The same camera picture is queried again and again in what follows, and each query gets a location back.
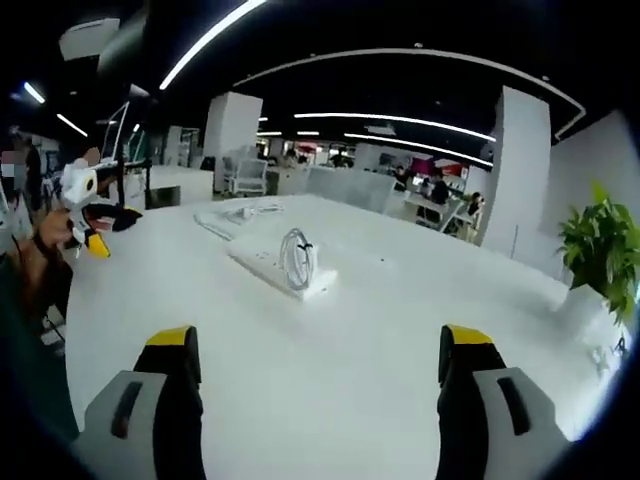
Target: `white table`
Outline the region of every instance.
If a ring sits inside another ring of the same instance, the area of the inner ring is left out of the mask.
[[[438,203],[432,202],[428,198],[423,197],[419,193],[409,193],[404,199],[405,211],[403,218],[404,220],[408,220],[411,223],[414,223],[416,220],[416,216],[418,215],[418,208],[423,207],[427,210],[431,210],[440,215],[442,219],[447,212],[447,205],[440,205]]]
[[[133,367],[150,336],[192,324],[209,478],[434,478],[444,323],[493,337],[506,363],[554,400],[565,433],[583,428],[599,381],[549,320],[565,286],[408,222],[309,196],[282,202],[285,213],[256,231],[301,227],[339,270],[335,288],[312,303],[228,258],[192,218],[211,203],[147,212],[106,235],[110,259],[83,254],[66,345],[81,429],[87,405]]]

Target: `white wall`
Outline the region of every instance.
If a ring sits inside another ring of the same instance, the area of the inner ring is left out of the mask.
[[[533,235],[542,217],[551,150],[549,105],[503,87],[496,109],[494,167],[478,239],[511,256],[516,235]]]
[[[629,208],[640,223],[640,159],[623,115],[602,120],[551,148],[549,181],[540,230],[557,235],[569,205],[582,210],[593,202],[591,183],[597,180],[615,202]]]
[[[57,140],[43,137],[41,135],[29,135],[31,136],[31,142],[33,143],[33,146],[36,148],[38,154],[40,155],[40,172],[42,174],[45,174],[47,171],[47,157],[45,155],[45,152],[59,152],[60,144]]]
[[[413,157],[424,159],[431,158],[431,155],[425,153],[416,153],[401,148],[371,145],[369,143],[358,143],[356,145],[356,153],[354,159],[354,168],[364,170],[365,168],[374,169],[380,165],[380,155],[387,153],[396,157],[396,163],[403,164],[408,167]]]
[[[464,187],[464,193],[472,194],[480,192],[483,196],[486,195],[491,182],[491,172],[487,172],[486,170],[472,165],[468,168],[469,174],[467,176],[467,183]]]

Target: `cable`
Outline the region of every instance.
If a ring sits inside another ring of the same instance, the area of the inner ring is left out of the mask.
[[[309,288],[316,270],[316,255],[313,245],[299,228],[294,228],[282,239],[280,266],[284,270],[289,287],[299,292]]]
[[[51,326],[51,328],[53,328],[53,330],[56,332],[56,334],[58,335],[58,337],[60,337],[60,340],[62,341],[63,344],[67,344],[66,340],[64,339],[64,337],[60,334],[60,332],[58,331],[58,329],[56,328],[56,326],[53,324],[53,322],[51,321],[51,319],[49,318],[48,314],[44,314],[44,318],[47,320],[47,322],[49,322],[49,325]]]
[[[219,205],[209,212],[193,215],[195,222],[223,240],[231,241],[240,229],[256,218],[281,213],[284,211],[282,202],[273,199],[258,199],[255,201],[237,202],[230,200],[231,205]]]

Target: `human hand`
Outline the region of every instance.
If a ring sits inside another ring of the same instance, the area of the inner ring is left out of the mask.
[[[69,220],[69,211],[65,209],[53,210],[47,214],[38,228],[40,238],[47,248],[71,240]]]

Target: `ceiling light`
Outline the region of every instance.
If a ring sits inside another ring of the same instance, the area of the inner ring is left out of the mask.
[[[59,113],[56,114],[56,116],[62,120],[64,123],[66,123],[67,125],[69,125],[71,128],[73,128],[76,132],[80,133],[81,135],[84,135],[85,137],[88,137],[89,135],[87,135],[87,132],[85,132],[84,130],[80,130],[77,126],[75,126],[71,120],[69,120],[67,117],[65,117],[64,115],[60,115]]]
[[[294,115],[295,118],[371,118],[375,120],[390,120],[395,122],[407,122],[418,123],[420,125],[426,125],[428,127],[444,128],[446,130],[453,130],[454,132],[466,133],[467,135],[473,135],[474,137],[483,138],[491,142],[495,142],[496,139],[490,135],[484,135],[482,133],[467,130],[466,128],[454,127],[453,125],[447,125],[445,123],[428,122],[426,120],[418,120],[417,118],[407,117],[395,117],[392,115],[373,115],[368,113],[298,113]]]
[[[454,151],[451,151],[451,150],[446,150],[444,148],[433,147],[431,145],[424,145],[422,143],[407,142],[406,140],[398,140],[396,138],[375,137],[373,135],[359,135],[359,134],[356,134],[356,133],[345,133],[344,136],[345,137],[350,137],[350,138],[361,138],[363,140],[376,140],[378,142],[397,143],[399,145],[406,145],[408,147],[426,148],[426,149],[429,149],[429,150],[435,150],[437,152],[447,153],[449,155],[455,155],[456,157],[466,158],[467,160],[471,160],[473,162],[481,163],[483,165],[488,165],[490,167],[493,166],[493,163],[486,162],[486,161],[482,160],[481,158],[476,158],[476,157],[472,157],[470,155],[465,155],[464,153],[458,153],[458,152],[454,152]]]
[[[246,14],[250,13],[252,10],[258,8],[260,5],[265,3],[267,0],[249,0],[238,8],[236,8],[233,12],[228,14],[218,23],[216,23],[211,29],[205,33],[200,40],[198,40],[187,53],[176,63],[175,67],[171,69],[169,75],[165,77],[165,79],[160,84],[160,90],[166,89],[169,84],[173,81],[174,78],[180,73],[180,71],[191,61],[193,57],[195,57],[200,50],[202,50],[207,43],[220,35],[223,31],[233,25],[235,22],[240,20]]]
[[[40,104],[44,103],[44,97],[40,95],[40,93],[38,93],[38,91],[35,88],[33,88],[29,82],[24,82],[24,89],[27,91],[29,95],[35,98],[38,101],[38,103]]]

